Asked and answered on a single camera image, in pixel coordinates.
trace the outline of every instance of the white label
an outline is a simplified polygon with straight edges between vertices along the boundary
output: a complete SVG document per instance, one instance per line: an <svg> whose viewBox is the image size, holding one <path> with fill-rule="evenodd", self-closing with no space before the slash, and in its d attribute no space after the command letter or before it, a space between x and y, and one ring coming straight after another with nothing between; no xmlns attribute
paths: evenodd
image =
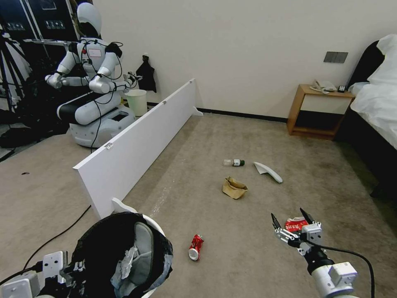
<svg viewBox="0 0 397 298"><path fill-rule="evenodd" d="M88 55L90 57L101 57L102 54L100 53L100 50L98 49L88 49Z"/></svg>

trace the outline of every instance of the white panel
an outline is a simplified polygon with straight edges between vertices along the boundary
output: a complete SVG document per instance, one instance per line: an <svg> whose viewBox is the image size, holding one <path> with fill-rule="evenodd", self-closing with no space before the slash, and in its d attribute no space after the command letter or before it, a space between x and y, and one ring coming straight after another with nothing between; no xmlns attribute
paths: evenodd
<svg viewBox="0 0 397 298"><path fill-rule="evenodd" d="M194 108L196 82L187 82L157 106L74 167L100 218L113 212L112 199L123 200L181 129Z"/></svg>
<svg viewBox="0 0 397 298"><path fill-rule="evenodd" d="M344 115L351 100L343 97L307 94L303 100L301 110Z"/></svg>

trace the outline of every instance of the trash can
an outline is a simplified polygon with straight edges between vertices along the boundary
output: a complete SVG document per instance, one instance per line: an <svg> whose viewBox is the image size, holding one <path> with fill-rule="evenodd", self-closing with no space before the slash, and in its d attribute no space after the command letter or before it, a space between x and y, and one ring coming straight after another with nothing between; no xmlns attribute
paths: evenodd
<svg viewBox="0 0 397 298"><path fill-rule="evenodd" d="M139 256L134 252L128 263L134 248ZM84 263L76 288L88 297L148 298L168 278L172 259L172 244L153 219L122 212L101 219L78 240L71 264Z"/></svg>
<svg viewBox="0 0 397 298"><path fill-rule="evenodd" d="M146 90L134 89L125 94L129 108L134 111L137 117L142 116L148 111L146 93Z"/></svg>

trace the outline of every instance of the wall switch panel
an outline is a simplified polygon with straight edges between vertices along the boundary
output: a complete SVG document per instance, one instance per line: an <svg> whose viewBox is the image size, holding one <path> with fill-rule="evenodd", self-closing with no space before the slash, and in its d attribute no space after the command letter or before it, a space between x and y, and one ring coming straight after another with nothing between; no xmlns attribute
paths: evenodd
<svg viewBox="0 0 397 298"><path fill-rule="evenodd" d="M347 58L347 52L327 52L324 62L328 63L344 63Z"/></svg>

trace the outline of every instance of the beige carpet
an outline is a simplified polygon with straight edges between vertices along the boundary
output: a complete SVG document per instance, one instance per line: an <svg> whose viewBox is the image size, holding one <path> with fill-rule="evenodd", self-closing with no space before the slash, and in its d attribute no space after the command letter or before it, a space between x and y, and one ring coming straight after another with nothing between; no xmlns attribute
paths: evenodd
<svg viewBox="0 0 397 298"><path fill-rule="evenodd" d="M0 279L21 269L40 244L88 206L72 170L87 155L64 135L0 163ZM245 159L246 165L224 167L225 158ZM273 168L284 182L259 175L253 161ZM248 186L240 200L221 192L229 175ZM174 271L153 297L317 297L304 259L273 235L270 212L283 222L299 215L299 207L323 223L325 245L370 259L378 298L395 297L395 205L369 196L375 184L347 145L291 137L283 123L205 114L186 123L124 203L153 217L174 246ZM90 210L32 264L56 250L71 253L95 221ZM205 238L199 262L187 255L196 233ZM355 295L369 297L365 263L328 255L354 265Z"/></svg>

